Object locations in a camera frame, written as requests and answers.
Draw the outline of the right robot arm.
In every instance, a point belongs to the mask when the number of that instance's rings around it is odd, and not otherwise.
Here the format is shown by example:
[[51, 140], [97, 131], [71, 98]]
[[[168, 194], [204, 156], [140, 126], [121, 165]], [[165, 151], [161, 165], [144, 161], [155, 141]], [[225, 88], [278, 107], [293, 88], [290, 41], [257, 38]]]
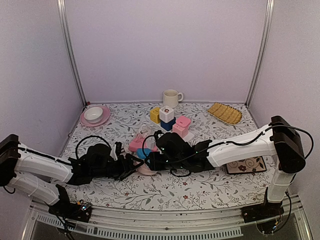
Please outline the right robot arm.
[[158, 151], [146, 153], [144, 162], [152, 171], [185, 169], [199, 173], [235, 161], [277, 156], [278, 169], [266, 189], [266, 201], [258, 208], [262, 218], [269, 218], [278, 210], [294, 175], [306, 166], [308, 155], [300, 132], [300, 128], [276, 115], [269, 124], [254, 131], [223, 140], [200, 141], [194, 146], [175, 132], [156, 133]]

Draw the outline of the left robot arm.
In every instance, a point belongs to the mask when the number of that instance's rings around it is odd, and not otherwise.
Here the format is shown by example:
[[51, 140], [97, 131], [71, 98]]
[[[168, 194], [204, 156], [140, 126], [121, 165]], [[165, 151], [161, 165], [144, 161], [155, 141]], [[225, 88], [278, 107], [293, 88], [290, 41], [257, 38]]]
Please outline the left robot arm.
[[111, 146], [106, 140], [87, 149], [75, 158], [58, 158], [27, 147], [19, 137], [10, 134], [0, 142], [0, 185], [19, 189], [29, 196], [55, 207], [63, 216], [74, 213], [66, 190], [38, 178], [49, 177], [68, 185], [89, 184], [94, 178], [122, 181], [144, 164], [130, 153], [122, 154], [122, 144]]

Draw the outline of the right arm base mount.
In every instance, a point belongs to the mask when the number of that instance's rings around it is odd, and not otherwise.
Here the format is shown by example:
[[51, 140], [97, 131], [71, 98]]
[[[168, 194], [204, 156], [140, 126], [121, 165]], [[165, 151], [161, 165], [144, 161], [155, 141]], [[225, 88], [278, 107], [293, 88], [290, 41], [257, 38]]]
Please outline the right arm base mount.
[[251, 223], [273, 217], [280, 217], [284, 213], [283, 202], [260, 203], [241, 208], [241, 216], [245, 223]]

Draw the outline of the blue plug adapter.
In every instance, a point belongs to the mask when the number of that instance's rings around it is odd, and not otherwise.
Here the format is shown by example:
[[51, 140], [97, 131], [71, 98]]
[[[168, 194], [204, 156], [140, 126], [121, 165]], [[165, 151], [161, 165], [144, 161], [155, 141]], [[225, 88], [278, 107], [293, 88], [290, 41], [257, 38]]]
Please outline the blue plug adapter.
[[136, 150], [136, 155], [139, 159], [144, 160], [151, 152], [152, 152], [152, 150], [149, 148], [145, 148], [144, 150], [142, 148], [138, 148]]

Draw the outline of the round pink socket with cord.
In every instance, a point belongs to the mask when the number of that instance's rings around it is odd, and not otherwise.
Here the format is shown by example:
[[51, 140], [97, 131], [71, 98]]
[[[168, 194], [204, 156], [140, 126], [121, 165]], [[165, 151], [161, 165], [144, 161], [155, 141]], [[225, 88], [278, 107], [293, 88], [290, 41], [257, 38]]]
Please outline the round pink socket with cord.
[[137, 171], [145, 176], [154, 176], [157, 171], [150, 170], [150, 168], [144, 163], [137, 168]]

